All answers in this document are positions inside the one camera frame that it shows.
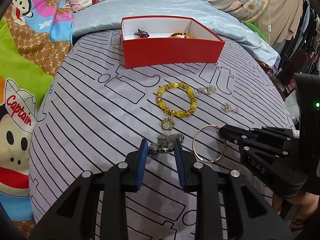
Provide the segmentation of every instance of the metal screw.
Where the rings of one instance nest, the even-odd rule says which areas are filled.
[[[125,169],[126,167],[128,167],[128,164],[123,162],[123,163],[119,163],[118,164],[118,167],[121,168],[121,169]]]
[[[82,177],[88,178],[88,177],[90,177],[90,176],[91,176],[91,172],[90,172],[90,171],[84,171],[84,172],[82,172]]]
[[[230,171],[230,174],[232,177],[235,177],[235,178],[240,176],[240,172],[237,170]]]
[[[196,169],[201,169],[203,167],[203,164],[200,163],[200,162],[196,162],[193,164],[193,166],[196,168]]]

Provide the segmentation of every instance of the open box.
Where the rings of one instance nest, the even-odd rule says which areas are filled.
[[[150,36],[137,39],[138,29]],[[170,38],[175,32],[193,38]],[[126,68],[172,63],[216,63],[225,42],[188,17],[136,16],[122,18],[122,43]]]

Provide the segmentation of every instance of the bed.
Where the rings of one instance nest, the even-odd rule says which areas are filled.
[[[191,151],[194,134],[207,124],[294,128],[279,93],[256,61],[237,42],[221,38],[226,44],[216,64],[126,69],[120,29],[82,36],[62,62],[34,128],[29,187],[36,222],[83,171],[107,171],[135,151],[142,138],[150,144],[166,133],[160,125],[165,115],[155,102],[157,89],[166,83],[218,88],[217,94],[201,94],[193,116],[175,118],[170,133],[185,136],[185,150]],[[177,110],[189,107],[179,89],[166,92],[164,101]],[[225,103],[237,107],[238,114],[221,111]],[[208,129],[197,137],[196,148],[205,158],[214,159],[223,143],[215,130]],[[238,147],[230,143],[225,156],[211,167],[221,172],[239,170],[271,202],[271,190],[239,163],[239,155]],[[196,197],[182,192],[172,154],[148,158],[143,186],[138,193],[127,194],[126,204],[130,240],[194,239]],[[95,239],[100,239],[100,211],[101,203]],[[221,215],[226,229],[222,198]]]

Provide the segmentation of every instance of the white label sticker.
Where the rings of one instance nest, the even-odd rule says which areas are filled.
[[[292,130],[293,132],[293,137],[295,137],[296,139],[300,138],[300,131],[299,130]]]

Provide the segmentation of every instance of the colorful blanket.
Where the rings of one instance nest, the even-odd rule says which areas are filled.
[[[31,220],[28,163],[38,109],[72,47],[66,0],[12,0],[0,21],[0,202]]]

